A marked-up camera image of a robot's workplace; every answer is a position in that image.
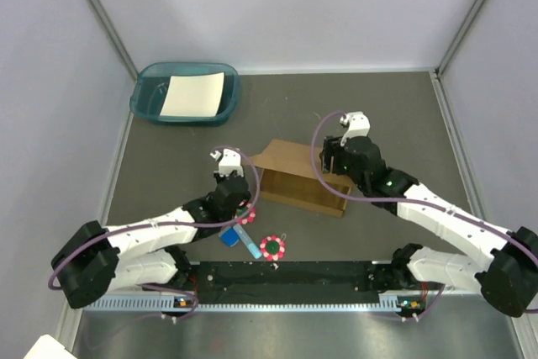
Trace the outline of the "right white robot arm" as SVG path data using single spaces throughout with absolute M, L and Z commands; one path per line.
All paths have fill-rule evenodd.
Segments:
M 537 295 L 537 235 L 483 222 L 431 192 L 415 177 L 386 165 L 367 136 L 324 138 L 324 173 L 346 176 L 369 203 L 419 225 L 457 248 L 456 254 L 407 244 L 392 259 L 393 280 L 402 288 L 436 282 L 479 293 L 510 317 L 530 312 Z

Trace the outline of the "blue rectangular eraser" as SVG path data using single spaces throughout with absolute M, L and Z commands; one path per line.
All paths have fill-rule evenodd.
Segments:
M 240 237 L 232 226 L 226 226 L 219 232 L 220 240 L 228 247 L 234 247 L 240 241 Z

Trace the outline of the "white box corner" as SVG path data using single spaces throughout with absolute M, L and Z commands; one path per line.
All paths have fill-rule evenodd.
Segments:
M 76 359 L 51 335 L 42 335 L 24 356 L 24 359 Z

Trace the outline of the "white paper sheet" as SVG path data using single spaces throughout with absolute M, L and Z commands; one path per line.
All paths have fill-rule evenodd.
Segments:
M 161 116 L 210 118 L 218 110 L 224 90 L 224 73 L 172 76 L 161 108 Z

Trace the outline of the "light blue highlighter pen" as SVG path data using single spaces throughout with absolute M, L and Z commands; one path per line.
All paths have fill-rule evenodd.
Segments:
M 255 260 L 258 260 L 262 257 L 262 253 L 256 243 L 250 238 L 246 233 L 244 228 L 240 224 L 235 224 L 233 229 L 239 236 L 240 240 L 243 242 L 247 250 L 252 254 Z

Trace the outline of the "brown cardboard box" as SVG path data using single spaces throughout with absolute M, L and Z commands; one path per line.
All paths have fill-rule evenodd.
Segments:
M 344 214 L 347 200 L 319 182 L 308 145 L 274 139 L 251 160 L 261 169 L 263 198 L 335 217 Z

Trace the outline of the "teal plastic bin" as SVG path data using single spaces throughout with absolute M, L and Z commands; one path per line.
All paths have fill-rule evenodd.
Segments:
M 240 76 L 223 63 L 157 62 L 137 77 L 131 113 L 156 124 L 219 126 L 240 101 Z

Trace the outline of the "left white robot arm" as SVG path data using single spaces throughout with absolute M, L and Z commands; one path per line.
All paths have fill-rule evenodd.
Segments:
M 112 227 L 87 222 L 52 259 L 55 280 L 73 309 L 145 283 L 183 288 L 191 270 L 182 245 L 219 233 L 250 199 L 248 182 L 233 172 L 217 177 L 206 196 L 162 216 Z

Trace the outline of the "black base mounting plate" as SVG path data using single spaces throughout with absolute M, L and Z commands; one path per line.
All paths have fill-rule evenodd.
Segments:
M 434 284 L 415 279 L 391 263 L 371 261 L 201 261 L 181 269 L 170 288 L 216 291 L 265 286 L 350 286 L 360 292 L 411 290 L 427 293 Z

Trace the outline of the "pink green flower keychain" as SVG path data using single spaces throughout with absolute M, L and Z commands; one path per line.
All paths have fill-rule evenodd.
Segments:
M 245 225 L 252 223 L 256 218 L 256 209 L 250 204 L 244 204 L 236 211 L 236 222 Z

